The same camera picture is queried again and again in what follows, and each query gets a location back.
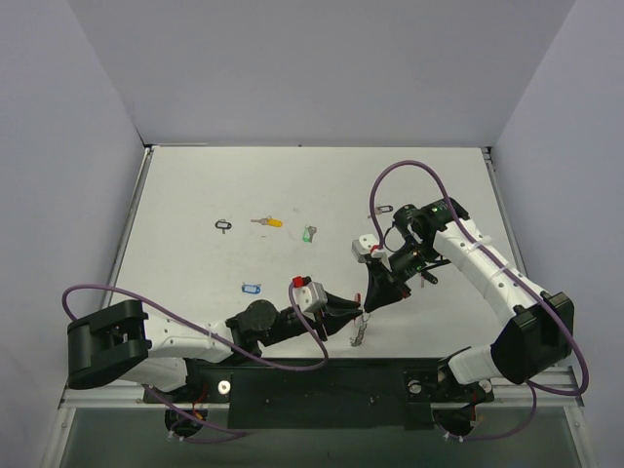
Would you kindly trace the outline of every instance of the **black key ring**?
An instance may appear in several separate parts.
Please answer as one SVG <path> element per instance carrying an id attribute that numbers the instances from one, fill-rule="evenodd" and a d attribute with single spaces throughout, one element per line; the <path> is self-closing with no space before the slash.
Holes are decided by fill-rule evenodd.
<path id="1" fill-rule="evenodd" d="M 232 223 L 226 221 L 225 219 L 220 219 L 214 224 L 214 227 L 220 229 L 221 231 L 223 231 L 223 234 L 225 234 L 225 229 L 231 229 Z"/>

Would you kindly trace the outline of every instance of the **cable clip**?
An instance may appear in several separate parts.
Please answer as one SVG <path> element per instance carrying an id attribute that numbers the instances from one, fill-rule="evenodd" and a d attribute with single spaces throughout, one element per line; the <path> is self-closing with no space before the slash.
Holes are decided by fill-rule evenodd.
<path id="1" fill-rule="evenodd" d="M 498 268 L 496 271 L 494 271 L 492 273 L 492 275 L 489 277 L 491 280 L 496 278 L 498 275 L 500 275 L 503 271 L 508 270 L 509 267 L 511 266 L 511 263 L 506 263 L 503 266 L 501 266 L 500 268 Z"/>
<path id="2" fill-rule="evenodd" d="M 471 252 L 474 252 L 476 249 L 479 248 L 479 246 L 483 246 L 486 244 L 491 244 L 490 236 L 482 237 L 479 241 L 475 242 L 472 246 L 466 249 L 466 253 L 469 254 Z"/>

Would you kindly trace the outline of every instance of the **screw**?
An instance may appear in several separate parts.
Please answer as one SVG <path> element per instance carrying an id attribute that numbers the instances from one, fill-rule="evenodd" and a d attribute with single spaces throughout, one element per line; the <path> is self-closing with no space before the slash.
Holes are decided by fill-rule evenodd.
<path id="1" fill-rule="evenodd" d="M 415 393 L 420 393 L 420 391 L 422 390 L 422 387 L 420 386 L 417 380 L 411 380 L 408 384 L 408 389 L 410 393 L 415 394 Z"/>
<path id="2" fill-rule="evenodd" d="M 479 382 L 479 386 L 484 389 L 484 392 L 486 392 L 486 393 L 491 392 L 491 383 L 489 383 L 489 381 L 481 380 Z"/>

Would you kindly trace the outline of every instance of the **metal key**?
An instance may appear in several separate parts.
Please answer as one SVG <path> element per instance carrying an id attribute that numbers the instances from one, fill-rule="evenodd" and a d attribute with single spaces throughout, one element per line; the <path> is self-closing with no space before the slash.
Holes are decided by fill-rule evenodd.
<path id="1" fill-rule="evenodd" d="M 308 242 L 312 242 L 314 240 L 314 234 L 316 234 L 316 227 L 308 226 L 308 235 L 310 236 L 310 240 Z"/>

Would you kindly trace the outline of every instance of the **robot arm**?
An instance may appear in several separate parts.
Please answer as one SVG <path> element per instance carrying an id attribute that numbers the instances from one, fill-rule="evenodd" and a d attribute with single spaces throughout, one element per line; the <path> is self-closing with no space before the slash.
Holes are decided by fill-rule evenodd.
<path id="1" fill-rule="evenodd" d="M 325 292 L 310 278 L 296 278 L 295 301 L 322 341 L 362 315 L 361 304 Z M 195 323 L 260 357 L 259 343 L 279 343 L 307 332 L 292 307 L 279 311 L 256 300 L 225 321 Z M 123 379 L 171 392 L 186 384 L 194 360 L 222 366 L 247 361 L 210 335 L 162 315 L 147 314 L 139 300 L 126 300 L 67 327 L 69 388 L 84 390 Z"/>
<path id="2" fill-rule="evenodd" d="M 384 250 L 375 247 L 377 241 L 373 235 L 354 241 L 354 254 L 369 269 L 365 310 L 371 312 L 409 296 L 406 281 L 426 272 L 427 264 L 442 256 L 482 294 L 503 327 L 492 345 L 469 348 L 444 360 L 442 375 L 460 385 L 499 376 L 523 383 L 568 356 L 571 348 L 546 311 L 503 274 L 503 270 L 509 269 L 519 278 L 523 278 L 522 273 L 496 249 L 488 246 L 505 268 L 496 266 L 479 250 L 478 246 L 488 245 L 490 238 L 479 232 L 461 206 L 454 200 L 451 202 L 463 226 L 479 239 L 476 244 L 452 220 L 444 200 L 422 209 L 406 205 L 396 212 L 394 226 L 403 235 L 405 244 L 389 258 Z M 430 281 L 437 283 L 435 277 Z M 549 295 L 533 282 L 525 278 L 523 281 L 544 298 L 571 332 L 574 307 L 569 298 L 562 292 Z"/>

